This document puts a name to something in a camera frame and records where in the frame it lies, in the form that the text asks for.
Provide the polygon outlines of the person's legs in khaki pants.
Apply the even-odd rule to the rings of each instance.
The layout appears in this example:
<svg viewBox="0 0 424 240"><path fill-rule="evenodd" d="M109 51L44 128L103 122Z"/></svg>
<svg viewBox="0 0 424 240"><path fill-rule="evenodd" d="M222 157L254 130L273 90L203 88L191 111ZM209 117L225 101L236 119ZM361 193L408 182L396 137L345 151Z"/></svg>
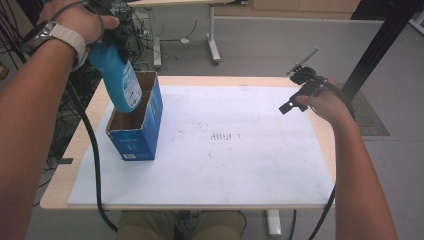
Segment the person's legs in khaki pants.
<svg viewBox="0 0 424 240"><path fill-rule="evenodd" d="M247 226L241 211L201 211L192 229L176 211L122 211L117 240L174 240L176 230L190 240L241 240Z"/></svg>

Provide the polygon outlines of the blue cardboard box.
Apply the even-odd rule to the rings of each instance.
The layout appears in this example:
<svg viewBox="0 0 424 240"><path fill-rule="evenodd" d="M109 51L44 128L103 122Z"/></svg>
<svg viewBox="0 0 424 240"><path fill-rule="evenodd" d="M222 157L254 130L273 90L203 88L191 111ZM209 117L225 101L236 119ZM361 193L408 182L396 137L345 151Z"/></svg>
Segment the blue cardboard box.
<svg viewBox="0 0 424 240"><path fill-rule="evenodd" d="M124 161L154 160L163 112L158 76L138 71L142 99L135 110L122 113L113 109L106 134Z"/></svg>

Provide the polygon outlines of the black metal post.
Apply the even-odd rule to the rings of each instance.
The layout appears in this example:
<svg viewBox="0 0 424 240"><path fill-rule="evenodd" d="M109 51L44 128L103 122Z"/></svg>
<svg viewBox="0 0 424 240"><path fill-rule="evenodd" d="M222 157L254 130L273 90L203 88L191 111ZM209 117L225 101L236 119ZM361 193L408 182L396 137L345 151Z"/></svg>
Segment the black metal post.
<svg viewBox="0 0 424 240"><path fill-rule="evenodd" d="M352 101L414 15L422 0L400 0L377 31L345 82L342 91Z"/></svg>

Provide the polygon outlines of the white table leg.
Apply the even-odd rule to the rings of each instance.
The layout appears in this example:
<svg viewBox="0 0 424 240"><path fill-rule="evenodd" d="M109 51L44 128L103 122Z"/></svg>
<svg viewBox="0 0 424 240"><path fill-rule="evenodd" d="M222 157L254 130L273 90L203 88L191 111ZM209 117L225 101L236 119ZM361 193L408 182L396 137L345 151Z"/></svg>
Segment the white table leg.
<svg viewBox="0 0 424 240"><path fill-rule="evenodd" d="M281 221L278 210L267 210L266 220L268 234L271 238L280 238L282 236Z"/></svg>

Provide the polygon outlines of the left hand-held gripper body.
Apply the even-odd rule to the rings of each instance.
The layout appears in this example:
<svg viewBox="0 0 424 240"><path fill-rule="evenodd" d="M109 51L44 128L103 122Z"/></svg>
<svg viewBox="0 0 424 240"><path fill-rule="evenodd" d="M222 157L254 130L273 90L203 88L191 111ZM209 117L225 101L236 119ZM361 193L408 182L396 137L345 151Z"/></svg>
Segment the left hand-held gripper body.
<svg viewBox="0 0 424 240"><path fill-rule="evenodd" d="M100 16L114 16L111 0L88 0L87 8ZM120 59L123 64L131 61L132 53L128 49L128 40L134 37L131 20L132 12L118 12L119 25L113 29L104 29L96 44L91 47L91 63L106 63Z"/></svg>

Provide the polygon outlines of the person's left hand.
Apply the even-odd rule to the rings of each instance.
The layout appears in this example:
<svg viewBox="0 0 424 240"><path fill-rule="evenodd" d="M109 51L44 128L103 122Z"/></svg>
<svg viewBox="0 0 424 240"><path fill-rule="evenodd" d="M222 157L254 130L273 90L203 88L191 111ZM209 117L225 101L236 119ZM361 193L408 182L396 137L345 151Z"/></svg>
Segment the person's left hand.
<svg viewBox="0 0 424 240"><path fill-rule="evenodd" d="M38 23L52 20L79 33L87 45L97 42L104 29L119 25L114 16L100 16L90 12L80 0L50 0L38 17Z"/></svg>

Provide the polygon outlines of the blue plastic bottle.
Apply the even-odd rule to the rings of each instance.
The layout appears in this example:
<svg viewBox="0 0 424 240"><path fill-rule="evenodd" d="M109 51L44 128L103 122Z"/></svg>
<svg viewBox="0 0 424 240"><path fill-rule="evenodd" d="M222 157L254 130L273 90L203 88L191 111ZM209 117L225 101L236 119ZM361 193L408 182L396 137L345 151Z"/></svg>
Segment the blue plastic bottle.
<svg viewBox="0 0 424 240"><path fill-rule="evenodd" d="M100 72L115 108L132 112L142 99L142 89L128 60L123 60L115 45L97 43L91 48L91 64Z"/></svg>

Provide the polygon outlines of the white desk frame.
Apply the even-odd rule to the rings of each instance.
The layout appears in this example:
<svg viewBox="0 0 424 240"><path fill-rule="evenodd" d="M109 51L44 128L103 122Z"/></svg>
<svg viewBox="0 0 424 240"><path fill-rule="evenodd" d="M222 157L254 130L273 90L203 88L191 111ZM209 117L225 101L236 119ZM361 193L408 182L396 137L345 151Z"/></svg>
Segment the white desk frame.
<svg viewBox="0 0 424 240"><path fill-rule="evenodd" d="M215 64L221 61L220 54L215 42L215 5L228 4L235 0L138 0L128 4L131 8L142 8L147 12L150 33L152 38L153 65L156 69L160 69L162 65L162 55L160 38L155 30L154 8L184 5L205 5L208 9L209 28L206 34L207 43L211 52L212 60Z"/></svg>

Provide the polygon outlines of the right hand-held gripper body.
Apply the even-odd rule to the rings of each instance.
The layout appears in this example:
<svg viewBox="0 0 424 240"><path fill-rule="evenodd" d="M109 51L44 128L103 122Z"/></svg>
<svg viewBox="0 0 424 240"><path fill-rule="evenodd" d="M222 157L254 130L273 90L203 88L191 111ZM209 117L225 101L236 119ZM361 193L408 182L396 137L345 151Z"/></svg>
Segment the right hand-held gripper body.
<svg viewBox="0 0 424 240"><path fill-rule="evenodd" d="M300 86L300 89L293 95L293 98L297 96L319 96L323 89L329 85L326 78L319 76L311 67L305 66L305 63L318 51L319 47L315 46L311 53L299 62L296 62L286 72L289 75L289 79Z"/></svg>

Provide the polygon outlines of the white paper sheet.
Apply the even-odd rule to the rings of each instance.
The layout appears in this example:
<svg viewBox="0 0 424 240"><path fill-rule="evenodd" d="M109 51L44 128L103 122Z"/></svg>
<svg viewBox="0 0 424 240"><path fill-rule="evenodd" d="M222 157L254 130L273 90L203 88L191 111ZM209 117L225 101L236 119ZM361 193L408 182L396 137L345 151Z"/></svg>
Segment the white paper sheet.
<svg viewBox="0 0 424 240"><path fill-rule="evenodd" d="M309 116L281 114L293 87L166 86L152 161L125 161L100 125L101 176L87 152L73 206L320 206L334 186Z"/></svg>

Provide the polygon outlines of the person's right hand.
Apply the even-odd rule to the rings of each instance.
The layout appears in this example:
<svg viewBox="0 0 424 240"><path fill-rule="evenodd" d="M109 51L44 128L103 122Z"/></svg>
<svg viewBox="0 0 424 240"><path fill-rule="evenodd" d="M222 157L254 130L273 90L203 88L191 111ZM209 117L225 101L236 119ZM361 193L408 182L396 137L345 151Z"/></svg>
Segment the person's right hand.
<svg viewBox="0 0 424 240"><path fill-rule="evenodd" d="M318 116L333 127L354 122L345 103L328 87L323 88L318 96L300 95L295 100L302 105L311 107Z"/></svg>

